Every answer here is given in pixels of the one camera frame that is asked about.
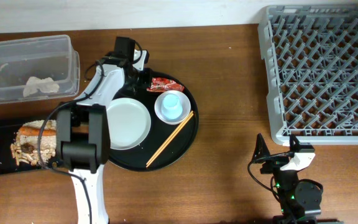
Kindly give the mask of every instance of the wooden table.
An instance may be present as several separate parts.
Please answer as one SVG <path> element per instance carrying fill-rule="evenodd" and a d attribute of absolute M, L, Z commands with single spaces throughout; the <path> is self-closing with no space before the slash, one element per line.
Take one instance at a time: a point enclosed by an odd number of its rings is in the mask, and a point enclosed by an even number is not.
<path fill-rule="evenodd" d="M 106 165 L 104 200 L 111 223 L 262 223 L 281 214 L 272 194 L 246 171 L 258 133 L 272 153 L 288 150 L 270 138 L 256 25 L 0 34 L 0 41 L 57 34 L 70 36 L 81 75 L 113 49 L 116 36 L 131 37 L 150 52 L 148 67 L 177 77 L 198 103 L 198 135 L 174 165 L 155 172 Z M 81 91 L 86 85 L 81 79 Z M 0 105 L 0 118 L 45 113 L 59 101 Z M 324 185 L 320 218 L 358 223 L 358 146 L 315 148 L 314 161 L 300 177 Z M 270 176 L 258 169 L 252 171 L 268 183 Z M 0 223 L 76 220 L 68 177 L 49 171 L 0 176 Z"/>

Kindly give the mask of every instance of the crumpled paper towel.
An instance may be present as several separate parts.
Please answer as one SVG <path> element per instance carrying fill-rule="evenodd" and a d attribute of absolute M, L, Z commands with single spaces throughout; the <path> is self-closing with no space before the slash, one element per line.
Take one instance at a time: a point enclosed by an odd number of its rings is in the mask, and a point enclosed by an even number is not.
<path fill-rule="evenodd" d="M 26 87 L 23 90 L 24 97 L 28 97 L 31 94 L 37 93 L 38 90 L 40 90 L 42 93 L 57 93 L 60 88 L 57 83 L 54 83 L 52 78 L 40 79 L 37 77 L 30 77 L 25 85 Z"/>

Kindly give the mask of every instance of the chopstick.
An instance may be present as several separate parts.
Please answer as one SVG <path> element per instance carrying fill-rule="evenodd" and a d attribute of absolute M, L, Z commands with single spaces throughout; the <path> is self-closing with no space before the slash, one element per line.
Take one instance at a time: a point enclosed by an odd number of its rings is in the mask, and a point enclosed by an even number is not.
<path fill-rule="evenodd" d="M 146 168 L 148 168 L 151 163 L 160 155 L 160 153 L 166 148 L 167 145 L 170 144 L 172 139 L 175 138 L 175 136 L 180 132 L 180 130 L 186 125 L 186 123 L 193 117 L 194 111 L 191 111 L 189 115 L 186 117 L 184 121 L 182 121 L 177 128 L 172 132 L 172 134 L 165 140 L 165 142 L 157 149 L 157 151 L 154 153 L 154 155 L 147 161 Z"/>

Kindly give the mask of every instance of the small white bowl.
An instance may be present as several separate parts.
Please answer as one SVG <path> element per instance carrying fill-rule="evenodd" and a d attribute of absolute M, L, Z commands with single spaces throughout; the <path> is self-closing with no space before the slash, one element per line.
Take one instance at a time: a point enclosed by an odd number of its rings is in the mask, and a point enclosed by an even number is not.
<path fill-rule="evenodd" d="M 164 114 L 162 113 L 163 99 L 167 95 L 171 95 L 171 94 L 179 97 L 180 105 L 179 105 L 179 107 L 176 106 L 176 108 L 180 108 L 180 107 L 182 108 L 182 112 L 175 119 L 169 119 L 168 117 L 164 116 Z M 163 92 L 160 96 L 158 96 L 158 98 L 154 104 L 154 111 L 155 111 L 155 114 L 157 115 L 157 117 L 160 118 L 160 120 L 162 120 L 164 123 L 171 124 L 171 125 L 181 123 L 187 117 L 187 115 L 190 113 L 190 110 L 191 110 L 191 105 L 190 105 L 189 98 L 184 93 L 182 93 L 180 91 L 176 91 L 176 90 L 170 90 L 170 91 Z"/>

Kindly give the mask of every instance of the white baseboard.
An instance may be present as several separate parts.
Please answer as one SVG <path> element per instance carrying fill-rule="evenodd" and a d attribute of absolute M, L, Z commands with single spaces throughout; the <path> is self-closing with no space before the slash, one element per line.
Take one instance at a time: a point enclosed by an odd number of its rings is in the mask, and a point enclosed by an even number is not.
<path fill-rule="evenodd" d="M 358 0 L 0 0 L 0 33 L 259 23 L 273 4 Z"/>

